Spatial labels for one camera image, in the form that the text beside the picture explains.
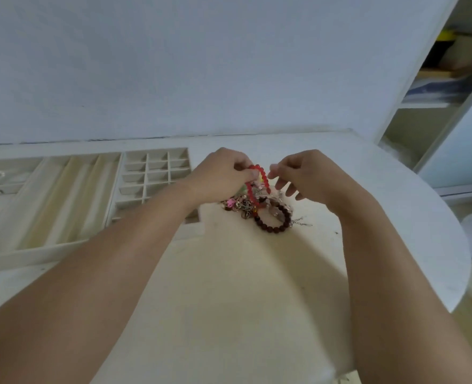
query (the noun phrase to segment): person's left hand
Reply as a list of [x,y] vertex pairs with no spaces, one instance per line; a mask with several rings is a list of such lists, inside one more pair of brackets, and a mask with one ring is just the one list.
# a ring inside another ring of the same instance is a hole
[[190,190],[199,205],[224,201],[232,197],[245,182],[259,177],[259,171],[247,168],[251,164],[252,161],[244,153],[220,148],[210,153],[180,183]]

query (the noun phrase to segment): white table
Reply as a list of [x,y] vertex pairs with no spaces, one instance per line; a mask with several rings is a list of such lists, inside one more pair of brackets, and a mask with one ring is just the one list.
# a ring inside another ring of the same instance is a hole
[[[470,253],[446,204],[417,175],[353,133],[0,146],[4,157],[187,146],[192,165],[225,146],[264,167],[317,148],[381,203],[446,308],[470,277]],[[293,202],[295,226],[273,235],[206,205],[202,238],[170,245],[94,383],[311,383],[354,369],[338,219]],[[49,266],[0,272],[0,304]]]

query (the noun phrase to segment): hand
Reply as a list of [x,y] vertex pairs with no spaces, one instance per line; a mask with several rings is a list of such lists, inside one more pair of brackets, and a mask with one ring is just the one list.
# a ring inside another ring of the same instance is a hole
[[362,187],[341,167],[317,149],[289,155],[270,166],[269,179],[278,177],[275,188],[281,190],[288,182],[287,197],[297,190],[296,200],[308,198],[329,208],[343,204]]
[[248,169],[252,161],[242,152],[220,148],[210,153],[181,183],[188,187],[197,204],[224,201],[245,184],[259,177]]

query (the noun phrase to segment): jewelry organizer tray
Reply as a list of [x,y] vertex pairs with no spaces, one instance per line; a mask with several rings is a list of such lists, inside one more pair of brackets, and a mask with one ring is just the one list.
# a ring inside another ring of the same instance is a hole
[[[0,270],[61,260],[190,172],[187,148],[0,160]],[[195,210],[174,239],[203,234]]]

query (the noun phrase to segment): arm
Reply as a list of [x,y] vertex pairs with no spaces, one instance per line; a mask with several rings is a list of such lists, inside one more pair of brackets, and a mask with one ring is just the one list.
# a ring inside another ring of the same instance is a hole
[[118,340],[177,228],[257,172],[210,154],[188,178],[100,232],[0,307],[0,383],[88,383]]
[[472,350],[378,202],[319,151],[272,165],[277,188],[341,222],[353,347],[363,384],[472,382]]

